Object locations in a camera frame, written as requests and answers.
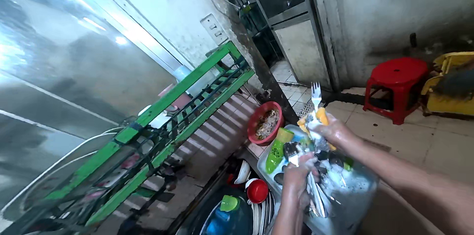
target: shelf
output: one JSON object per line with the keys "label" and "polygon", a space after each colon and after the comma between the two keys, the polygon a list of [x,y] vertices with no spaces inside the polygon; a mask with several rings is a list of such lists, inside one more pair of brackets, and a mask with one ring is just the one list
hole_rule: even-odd
{"label": "shelf", "polygon": [[[234,60],[231,67],[220,62],[227,54]],[[155,117],[213,67],[216,67],[220,74],[211,84],[202,89],[161,128],[149,126]],[[38,201],[2,234],[22,234],[41,219],[52,219],[66,228],[65,230],[80,232],[87,231],[88,226],[100,223],[148,177],[154,175],[163,162],[253,74],[253,70],[235,45],[232,42],[223,44],[136,121],[122,129],[98,150],[71,177],[60,184],[60,188]],[[153,146],[143,153],[142,146],[146,143]],[[139,158],[126,171],[121,168],[130,158],[137,156]],[[124,173],[116,176],[110,186],[104,185],[104,181],[114,177],[120,169]]]}

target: red plastic basin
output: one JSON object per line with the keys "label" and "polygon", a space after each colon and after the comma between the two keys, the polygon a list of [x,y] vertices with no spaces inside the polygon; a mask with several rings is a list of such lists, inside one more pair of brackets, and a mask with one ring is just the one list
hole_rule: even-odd
{"label": "red plastic basin", "polygon": [[[265,139],[259,140],[256,135],[257,124],[260,121],[260,118],[263,117],[266,112],[273,109],[278,111],[278,116],[280,117],[280,119],[276,123],[275,129],[273,129],[272,133],[270,133],[270,135],[266,137]],[[255,110],[255,112],[252,114],[252,116],[250,117],[247,123],[248,139],[252,141],[252,143],[255,143],[258,146],[267,146],[276,138],[276,134],[278,133],[278,128],[281,128],[284,123],[285,121],[283,119],[283,113],[281,112],[280,105],[277,104],[276,102],[266,102]]]}

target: wall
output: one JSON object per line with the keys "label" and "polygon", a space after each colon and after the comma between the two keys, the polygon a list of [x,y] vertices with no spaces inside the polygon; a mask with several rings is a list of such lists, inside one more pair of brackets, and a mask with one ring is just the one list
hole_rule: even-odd
{"label": "wall", "polygon": [[217,44],[206,32],[200,21],[213,14],[226,35],[234,41],[240,52],[248,57],[248,47],[238,40],[237,12],[227,0],[127,0],[145,17],[186,59],[198,66],[206,53]]}
{"label": "wall", "polygon": [[0,208],[175,82],[99,12],[82,0],[0,0]]}
{"label": "wall", "polygon": [[[474,0],[317,0],[342,85],[364,86],[379,63],[400,56],[431,61],[473,50]],[[416,33],[418,47],[409,35]]]}
{"label": "wall", "polygon": [[256,75],[247,84],[252,94],[267,91],[269,95],[266,99],[277,101],[288,120],[298,120],[252,38],[240,23],[235,7],[228,0],[114,1],[160,44],[168,45],[163,47],[175,50],[176,55],[182,56],[194,67],[206,58],[206,53],[217,47],[200,23],[207,15],[213,14],[228,38],[255,70]]}

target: bowl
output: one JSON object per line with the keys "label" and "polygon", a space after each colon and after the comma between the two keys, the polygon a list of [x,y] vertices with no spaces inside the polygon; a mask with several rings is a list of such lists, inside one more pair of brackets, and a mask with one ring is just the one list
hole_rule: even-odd
{"label": "bowl", "polygon": [[265,181],[261,179],[252,181],[247,188],[247,197],[254,204],[259,204],[265,201],[267,195],[268,186]]}
{"label": "bowl", "polygon": [[[265,139],[259,140],[256,135],[258,122],[260,121],[261,117],[263,117],[268,111],[273,110],[273,109],[278,111],[278,116],[280,117],[280,119],[276,123],[275,128],[272,130],[272,133],[270,133],[270,135],[266,137]],[[255,143],[258,146],[268,146],[276,138],[278,129],[281,128],[284,123],[285,121],[283,119],[283,113],[281,111],[280,105],[277,104],[276,102],[266,102],[263,105],[260,105],[260,107],[258,107],[255,110],[255,112],[252,114],[252,116],[248,120],[248,124],[247,124],[248,139],[252,143]]]}

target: fork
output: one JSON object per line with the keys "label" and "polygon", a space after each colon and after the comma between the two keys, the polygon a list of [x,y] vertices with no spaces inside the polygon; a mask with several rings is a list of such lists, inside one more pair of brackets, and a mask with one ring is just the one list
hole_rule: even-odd
{"label": "fork", "polygon": [[321,86],[319,82],[311,83],[311,101],[314,105],[314,111],[317,111],[317,107],[321,103]]}

